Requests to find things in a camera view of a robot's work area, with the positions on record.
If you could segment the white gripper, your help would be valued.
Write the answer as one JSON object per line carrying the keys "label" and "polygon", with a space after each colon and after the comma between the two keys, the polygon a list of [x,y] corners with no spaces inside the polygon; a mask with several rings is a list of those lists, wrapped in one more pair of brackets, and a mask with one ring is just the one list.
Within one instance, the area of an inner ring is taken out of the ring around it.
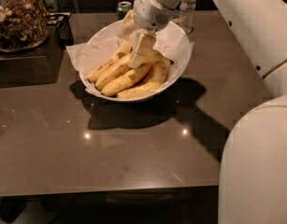
{"label": "white gripper", "polygon": [[[173,18],[174,0],[135,0],[133,9],[123,18],[118,30],[118,38],[128,38],[140,27],[146,30],[163,30]],[[155,33],[136,33],[132,40],[130,68],[138,68],[152,60]]]}

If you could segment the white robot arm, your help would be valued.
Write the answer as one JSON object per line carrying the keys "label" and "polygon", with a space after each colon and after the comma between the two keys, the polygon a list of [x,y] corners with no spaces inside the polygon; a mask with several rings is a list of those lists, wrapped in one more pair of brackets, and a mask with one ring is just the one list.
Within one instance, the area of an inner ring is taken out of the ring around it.
{"label": "white robot arm", "polygon": [[[135,0],[119,31],[160,29],[180,0]],[[228,102],[265,88],[269,101],[254,105],[231,130],[211,119],[194,124],[194,139],[219,163],[219,184],[203,188],[194,224],[287,224],[287,3],[282,0],[212,0],[248,57],[235,72]]]}

